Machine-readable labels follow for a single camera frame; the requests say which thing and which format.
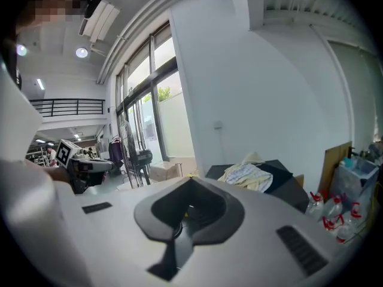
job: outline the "ceiling light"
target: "ceiling light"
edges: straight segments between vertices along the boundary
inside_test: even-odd
[[[84,57],[88,56],[88,50],[86,50],[85,48],[78,48],[76,50],[76,55],[83,59]]]
[[[26,54],[26,47],[24,45],[17,45],[16,52],[19,56],[24,56]]]
[[[37,79],[37,83],[40,86],[41,90],[44,90],[44,86],[42,86],[42,82],[40,79]]]

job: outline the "outdoor greenery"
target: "outdoor greenery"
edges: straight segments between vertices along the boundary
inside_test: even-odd
[[[170,87],[167,86],[165,88],[162,88],[162,87],[158,87],[157,88],[157,91],[158,91],[158,101],[159,102],[162,102],[166,99],[169,99],[172,95],[170,94]],[[142,99],[142,102],[145,103],[145,102],[148,102],[149,100],[151,100],[151,93],[147,94],[143,99]]]

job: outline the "light fixture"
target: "light fixture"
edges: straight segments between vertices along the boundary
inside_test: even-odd
[[[76,50],[76,55],[83,59],[84,57],[88,56],[88,50],[86,50],[85,48],[78,48]]]
[[[40,79],[37,79],[37,83],[40,86],[41,90],[44,90],[44,86],[42,86],[42,82]]]
[[[17,45],[16,53],[19,56],[24,56],[26,54],[26,52],[27,52],[27,50],[26,50],[26,47],[24,45]]]

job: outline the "railing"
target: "railing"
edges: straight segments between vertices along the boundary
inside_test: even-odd
[[[102,99],[74,98],[30,100],[43,117],[103,114],[104,102]]]

